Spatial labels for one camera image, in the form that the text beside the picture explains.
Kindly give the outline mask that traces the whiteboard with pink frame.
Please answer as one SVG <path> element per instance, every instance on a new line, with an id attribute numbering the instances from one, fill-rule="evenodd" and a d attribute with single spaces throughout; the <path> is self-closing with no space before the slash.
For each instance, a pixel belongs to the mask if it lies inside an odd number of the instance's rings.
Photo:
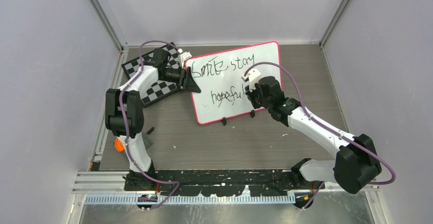
<path id="1" fill-rule="evenodd" d="M 272 64 L 280 64 L 279 44 L 270 41 L 226 51 L 192 57 L 185 62 L 191 69 L 193 80 L 201 89 L 191 93 L 200 125 L 244 115 L 253 110 L 245 88 L 248 83 L 242 75 L 257 64 L 263 76 L 274 76 L 281 81 L 281 70 Z"/>

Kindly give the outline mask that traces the black marker cap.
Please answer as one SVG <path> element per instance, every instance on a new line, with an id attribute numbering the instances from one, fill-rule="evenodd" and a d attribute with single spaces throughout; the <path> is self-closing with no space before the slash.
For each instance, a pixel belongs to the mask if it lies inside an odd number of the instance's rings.
<path id="1" fill-rule="evenodd" d="M 146 134 L 147 135 L 150 135 L 153 131 L 154 131 L 154 127 L 151 127 L 147 132 L 146 132 Z"/>

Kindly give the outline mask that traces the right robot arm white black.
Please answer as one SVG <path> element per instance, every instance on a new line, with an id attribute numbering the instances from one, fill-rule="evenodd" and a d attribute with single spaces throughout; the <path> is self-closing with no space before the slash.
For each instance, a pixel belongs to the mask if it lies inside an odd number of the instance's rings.
<path id="1" fill-rule="evenodd" d="M 333 182 L 355 194 L 382 172 L 369 136 L 354 136 L 315 117 L 300 101 L 286 97 L 274 77 L 247 85 L 245 95 L 253 108 L 265 108 L 274 120 L 303 133 L 333 157 L 319 161 L 305 158 L 293 166 L 291 179 L 297 188 L 305 188 L 313 181 Z"/>

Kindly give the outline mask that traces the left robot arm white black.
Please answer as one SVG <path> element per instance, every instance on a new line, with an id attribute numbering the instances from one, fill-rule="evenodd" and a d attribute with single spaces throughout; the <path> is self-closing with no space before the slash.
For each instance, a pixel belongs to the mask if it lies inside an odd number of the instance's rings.
<path id="1" fill-rule="evenodd" d="M 142 96 L 157 81 L 174 83 L 185 91 L 201 92 L 191 69 L 184 66 L 191 54 L 179 48 L 176 51 L 181 61 L 179 67 L 168 66 L 170 52 L 156 48 L 150 59 L 139 58 L 140 68 L 132 78 L 119 88 L 108 89 L 105 95 L 105 126 L 118 138 L 129 161 L 130 171 L 126 180 L 144 190 L 151 190 L 156 183 L 165 182 L 157 179 L 153 161 L 145 147 Z"/>

